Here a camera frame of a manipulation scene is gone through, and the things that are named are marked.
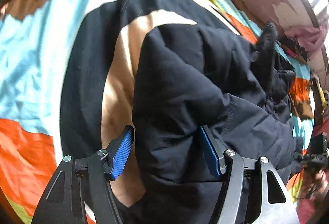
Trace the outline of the pink cloth by window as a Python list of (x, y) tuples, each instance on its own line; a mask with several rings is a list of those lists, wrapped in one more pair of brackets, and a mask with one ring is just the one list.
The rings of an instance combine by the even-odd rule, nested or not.
[(294, 39), (301, 47), (303, 47), (309, 59), (313, 59), (315, 55), (324, 46), (328, 33), (328, 21), (323, 22), (319, 28), (311, 26), (299, 26), (289, 28), (284, 31), (287, 38)]

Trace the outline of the dark navy padded jacket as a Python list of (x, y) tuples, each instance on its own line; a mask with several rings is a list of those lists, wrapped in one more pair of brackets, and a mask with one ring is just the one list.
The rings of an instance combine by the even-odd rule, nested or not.
[(199, 127), (243, 157), (266, 156), (284, 182), (293, 160), (288, 92), (295, 73), (274, 46), (267, 24), (255, 44), (224, 29), (166, 24), (144, 38), (135, 77), (132, 120), (146, 192), (132, 223), (208, 223), (221, 183), (210, 174)]

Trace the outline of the colourful cartoon bed sheet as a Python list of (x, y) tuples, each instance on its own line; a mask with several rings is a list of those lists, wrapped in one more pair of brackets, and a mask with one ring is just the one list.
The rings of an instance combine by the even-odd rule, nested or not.
[(1, 189), (32, 223), (63, 157), (87, 158), (131, 126), (145, 36), (166, 24), (260, 24), (230, 0), (11, 0), (1, 20)]

